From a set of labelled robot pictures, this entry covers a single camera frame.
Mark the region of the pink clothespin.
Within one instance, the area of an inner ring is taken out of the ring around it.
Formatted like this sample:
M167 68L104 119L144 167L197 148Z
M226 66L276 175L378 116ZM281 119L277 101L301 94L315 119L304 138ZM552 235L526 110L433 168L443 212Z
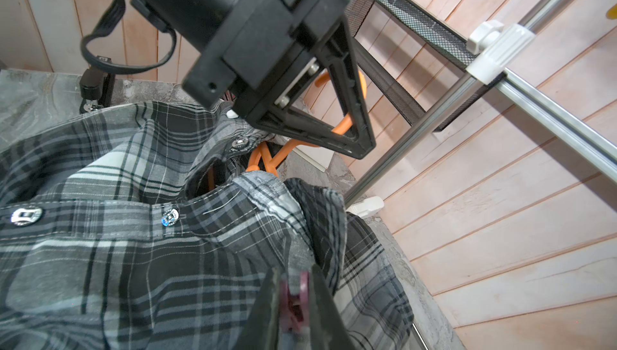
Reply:
M279 317L284 332L300 333L309 326L309 279L308 271L300 274L300 291L296 295L290 292L286 279L280 282Z

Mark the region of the orange hanger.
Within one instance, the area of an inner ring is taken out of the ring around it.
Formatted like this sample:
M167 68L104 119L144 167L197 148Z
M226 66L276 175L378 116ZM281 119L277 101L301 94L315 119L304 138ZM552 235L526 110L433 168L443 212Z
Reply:
M303 138L310 138L311 141L297 140L295 138L287 141L282 149L275 154L271 154L267 142L261 142L250 154L246 171L265 171L278 176L277 168L284 162L289 154L299 145L305 145L312 148L318 147L318 141L325 141L326 147L330 149L329 144L332 136L327 136L327 133L336 134L342 136L346 134L353 126L353 119L350 114L346 114L340 123L328 130L329 125L323 125L321 121L315 120L309 115L294 116L292 125L300 125L300 130L293 131L295 136L302 136Z

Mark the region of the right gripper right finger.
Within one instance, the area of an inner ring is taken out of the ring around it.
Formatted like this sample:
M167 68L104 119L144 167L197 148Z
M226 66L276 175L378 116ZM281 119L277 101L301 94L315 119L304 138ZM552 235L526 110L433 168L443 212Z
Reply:
M311 349L355 349L323 272L316 264L310 270L308 291Z

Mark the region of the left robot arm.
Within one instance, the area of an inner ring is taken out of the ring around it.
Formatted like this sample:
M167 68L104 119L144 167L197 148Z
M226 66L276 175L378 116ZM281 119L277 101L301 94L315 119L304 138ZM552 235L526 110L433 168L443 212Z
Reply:
M252 127L365 157L376 146L345 9L350 0L133 0L160 30L200 53L183 89L209 108L229 92ZM351 128L302 112L294 102L328 72Z

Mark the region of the grey plaid shirt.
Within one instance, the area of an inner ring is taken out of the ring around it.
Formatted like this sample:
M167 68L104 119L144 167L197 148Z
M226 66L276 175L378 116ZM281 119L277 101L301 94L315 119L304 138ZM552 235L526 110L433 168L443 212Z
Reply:
M249 172L267 134L230 104L126 104L1 152L4 349L230 349L266 274L318 265L357 349L400 349L413 312L342 196Z

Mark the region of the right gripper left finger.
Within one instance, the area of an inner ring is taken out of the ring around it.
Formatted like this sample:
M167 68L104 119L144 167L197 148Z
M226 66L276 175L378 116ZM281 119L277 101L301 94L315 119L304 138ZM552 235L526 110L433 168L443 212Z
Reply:
M234 349L277 349L280 327L281 270L271 268L262 282Z

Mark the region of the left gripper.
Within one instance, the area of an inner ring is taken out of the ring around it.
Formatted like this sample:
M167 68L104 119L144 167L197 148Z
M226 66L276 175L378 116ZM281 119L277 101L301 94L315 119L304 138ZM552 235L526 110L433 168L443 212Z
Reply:
M349 1L239 0L208 40L183 89L206 107L230 92L236 97L234 111L250 125L311 141L292 133L300 130L292 125L294 116L309 115L292 103L323 72L343 118L348 113L353 119L346 134L327 133L333 137L330 150L366 157L376 140L366 110L366 81L344 15ZM317 144L328 149L325 141Z

